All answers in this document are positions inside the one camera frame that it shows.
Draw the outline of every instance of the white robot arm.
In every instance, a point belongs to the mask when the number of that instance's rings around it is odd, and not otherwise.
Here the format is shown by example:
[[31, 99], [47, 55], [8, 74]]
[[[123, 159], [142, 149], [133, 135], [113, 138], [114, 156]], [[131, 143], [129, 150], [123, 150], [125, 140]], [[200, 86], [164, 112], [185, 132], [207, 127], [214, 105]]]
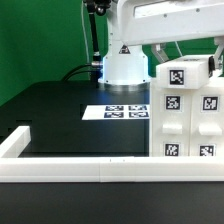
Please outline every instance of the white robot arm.
[[224, 35], [224, 0], [119, 0], [118, 25], [127, 45]]

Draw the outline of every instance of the green background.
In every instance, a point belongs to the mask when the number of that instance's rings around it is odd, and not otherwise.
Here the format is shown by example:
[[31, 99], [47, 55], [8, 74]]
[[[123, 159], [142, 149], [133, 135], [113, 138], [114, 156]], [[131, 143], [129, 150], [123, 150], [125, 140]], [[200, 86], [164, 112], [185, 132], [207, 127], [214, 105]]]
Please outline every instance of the green background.
[[[85, 24], [90, 39], [86, 11]], [[60, 80], [70, 69], [86, 63], [81, 0], [0, 0], [0, 28], [0, 105], [35, 82]], [[97, 29], [104, 55], [107, 52], [105, 17], [97, 17]], [[213, 39], [179, 44], [184, 55], [215, 51]], [[149, 46], [144, 51], [153, 75], [157, 61]], [[179, 56], [174, 43], [167, 44], [166, 52], [171, 59]]]

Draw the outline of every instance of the paper sheet with markers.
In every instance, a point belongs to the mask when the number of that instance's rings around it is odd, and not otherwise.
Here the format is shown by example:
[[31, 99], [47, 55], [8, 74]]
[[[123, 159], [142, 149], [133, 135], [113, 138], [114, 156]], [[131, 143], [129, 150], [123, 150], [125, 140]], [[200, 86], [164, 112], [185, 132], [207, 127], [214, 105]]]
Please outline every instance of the paper sheet with markers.
[[149, 119], [150, 106], [144, 105], [89, 105], [82, 120]]

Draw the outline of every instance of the stack of white blocks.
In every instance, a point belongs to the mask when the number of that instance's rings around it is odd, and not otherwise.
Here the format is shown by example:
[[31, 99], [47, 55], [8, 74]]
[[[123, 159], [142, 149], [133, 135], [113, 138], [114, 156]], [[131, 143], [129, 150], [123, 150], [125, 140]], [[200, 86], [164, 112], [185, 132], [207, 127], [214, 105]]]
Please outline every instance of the stack of white blocks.
[[210, 78], [210, 57], [185, 56], [157, 66], [150, 156], [224, 156], [224, 78]]

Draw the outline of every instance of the black table surface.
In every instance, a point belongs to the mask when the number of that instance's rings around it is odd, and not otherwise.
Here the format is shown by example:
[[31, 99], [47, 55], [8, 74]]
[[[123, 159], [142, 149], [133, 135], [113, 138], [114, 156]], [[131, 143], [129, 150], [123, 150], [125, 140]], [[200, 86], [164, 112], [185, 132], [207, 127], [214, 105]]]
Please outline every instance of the black table surface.
[[145, 156], [149, 120], [82, 120], [87, 105], [148, 104], [148, 91], [116, 94], [84, 82], [43, 82], [0, 108], [2, 140], [18, 125], [31, 127], [21, 157]]
[[[37, 83], [0, 107], [3, 141], [30, 125], [21, 157], [147, 156], [148, 120], [82, 121], [86, 105], [147, 104], [88, 82]], [[1, 224], [222, 224], [222, 182], [1, 183]]]

